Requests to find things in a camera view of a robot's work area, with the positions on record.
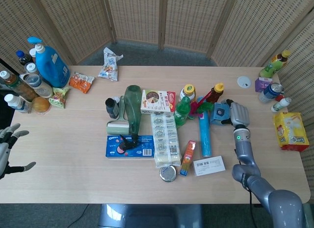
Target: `floor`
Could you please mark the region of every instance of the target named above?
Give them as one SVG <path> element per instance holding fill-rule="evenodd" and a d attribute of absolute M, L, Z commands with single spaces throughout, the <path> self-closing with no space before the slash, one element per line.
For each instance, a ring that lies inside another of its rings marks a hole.
<path fill-rule="evenodd" d="M 161 51 L 154 45 L 121 41 L 117 44 L 109 44 L 108 47 L 117 55 L 124 55 L 118 65 L 215 66 L 215 63 L 208 60 L 204 54 L 168 48 Z M 103 65 L 103 63 L 103 48 L 101 48 L 81 65 Z M 0 127 L 5 127 L 10 124 L 13 111 L 3 103 L 3 97 L 0 98 L 0 103 Z M 0 228 L 66 228 L 82 214 L 85 207 L 86 204 L 1 204 Z M 248 204 L 203 205 L 203 211 L 205 228 L 253 227 Z M 71 227 L 95 228 L 99 213 L 100 205 L 91 204 L 83 217 Z M 254 207 L 253 214 L 258 228 L 272 227 L 271 218 L 265 209 Z"/>

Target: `green glass bottle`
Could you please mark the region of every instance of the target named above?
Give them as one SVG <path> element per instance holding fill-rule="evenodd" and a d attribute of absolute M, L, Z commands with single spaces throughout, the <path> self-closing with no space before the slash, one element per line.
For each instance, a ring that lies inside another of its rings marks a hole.
<path fill-rule="evenodd" d="M 141 101 L 142 101 L 142 91 L 141 87 L 138 85 L 130 85 L 127 87 L 124 94 L 124 104 L 126 108 L 126 113 L 128 116 L 128 121 L 130 124 L 130 133 L 132 138 L 137 138 L 139 124 L 141 122 Z"/>
<path fill-rule="evenodd" d="M 174 113 L 175 122 L 177 127 L 182 126 L 186 122 L 186 118 L 191 111 L 190 99 L 185 96 L 183 99 L 176 105 L 176 110 Z"/>

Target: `oreo box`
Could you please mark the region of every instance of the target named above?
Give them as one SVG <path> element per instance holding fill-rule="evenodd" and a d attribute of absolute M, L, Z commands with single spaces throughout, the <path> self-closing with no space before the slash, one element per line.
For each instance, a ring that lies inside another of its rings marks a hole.
<path fill-rule="evenodd" d="M 131 141 L 131 136 L 124 136 Z M 153 136 L 138 136 L 138 146 L 123 150 L 119 147 L 123 142 L 120 136 L 107 136 L 106 157 L 108 158 L 153 158 L 154 140 Z"/>

